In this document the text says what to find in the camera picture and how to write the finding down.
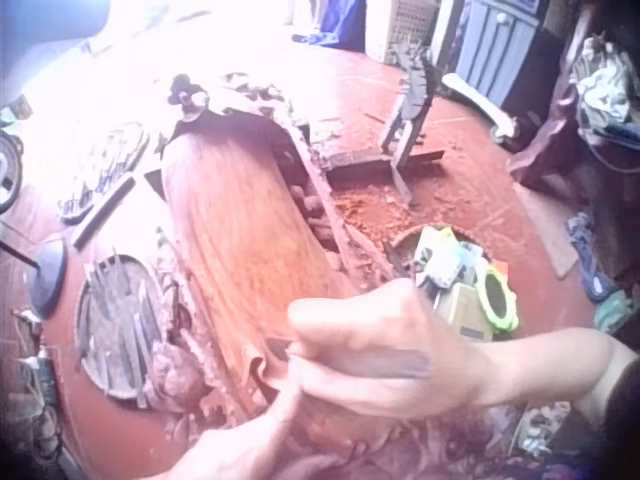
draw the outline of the wheel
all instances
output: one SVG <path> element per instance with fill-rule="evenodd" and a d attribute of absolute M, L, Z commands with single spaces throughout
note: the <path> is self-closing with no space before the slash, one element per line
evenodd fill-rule
<path fill-rule="evenodd" d="M 11 208 L 22 185 L 22 142 L 0 132 L 0 214 Z"/>

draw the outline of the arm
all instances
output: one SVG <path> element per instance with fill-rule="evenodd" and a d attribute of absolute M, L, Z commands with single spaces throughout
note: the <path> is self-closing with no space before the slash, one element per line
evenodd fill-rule
<path fill-rule="evenodd" d="M 609 395 L 637 355 L 596 330 L 573 328 L 510 342 L 478 344 L 489 364 L 475 406 L 570 400 L 600 426 Z"/>
<path fill-rule="evenodd" d="M 433 314 L 408 280 L 346 300 L 298 300 L 289 321 L 304 344 L 292 350 L 303 390 L 365 415 L 418 418 L 514 401 L 570 400 L 600 425 L 611 391 L 637 358 L 617 340 L 579 328 L 470 343 Z M 418 350 L 429 361 L 419 378 L 381 379 L 346 375 L 309 355 L 336 345 Z"/>

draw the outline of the tape roll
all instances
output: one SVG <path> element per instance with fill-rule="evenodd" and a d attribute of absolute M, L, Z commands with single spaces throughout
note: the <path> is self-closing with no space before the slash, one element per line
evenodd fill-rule
<path fill-rule="evenodd" d="M 507 285 L 507 277 L 485 258 L 476 262 L 476 290 L 487 320 L 496 331 L 512 332 L 518 327 L 516 294 Z"/>

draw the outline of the hand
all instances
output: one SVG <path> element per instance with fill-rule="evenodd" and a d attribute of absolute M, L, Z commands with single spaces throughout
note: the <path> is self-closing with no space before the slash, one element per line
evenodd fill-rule
<path fill-rule="evenodd" d="M 147 480 L 269 478 L 302 397 L 293 375 L 290 369 L 287 387 L 264 415 L 231 430 L 204 432 L 169 472 Z"/>
<path fill-rule="evenodd" d="M 398 418 L 444 413 L 471 404 L 481 379 L 490 375 L 480 349 L 438 318 L 409 280 L 346 300 L 297 300 L 288 315 L 300 339 L 290 347 L 290 368 L 299 369 L 302 389 L 357 413 Z M 416 379 L 346 375 L 313 360 L 331 347 L 416 350 L 426 354 L 428 372 Z"/>

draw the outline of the metal rod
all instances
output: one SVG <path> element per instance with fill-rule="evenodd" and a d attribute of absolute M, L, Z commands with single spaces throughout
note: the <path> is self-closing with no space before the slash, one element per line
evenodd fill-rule
<path fill-rule="evenodd" d="M 35 268 L 36 270 L 40 269 L 40 265 L 38 265 L 38 262 L 36 262 L 33 258 L 26 256 L 24 253 L 16 250 L 11 245 L 9 245 L 8 243 L 5 243 L 2 240 L 0 240 L 0 250 L 4 250 L 12 257 L 17 258 L 21 262 L 26 263 L 27 265 Z"/>
<path fill-rule="evenodd" d="M 0 225 L 4 226 L 5 228 L 8 228 L 9 230 L 11 230 L 13 233 L 15 233 L 16 235 L 18 235 L 20 238 L 22 238 L 23 240 L 26 240 L 27 242 L 29 242 L 31 245 L 35 245 L 36 242 L 34 242 L 33 240 L 31 240 L 29 237 L 27 237 L 24 233 L 22 233 L 20 230 L 18 230 L 17 228 L 9 225 L 7 222 L 3 222 L 2 220 L 0 220 Z"/>

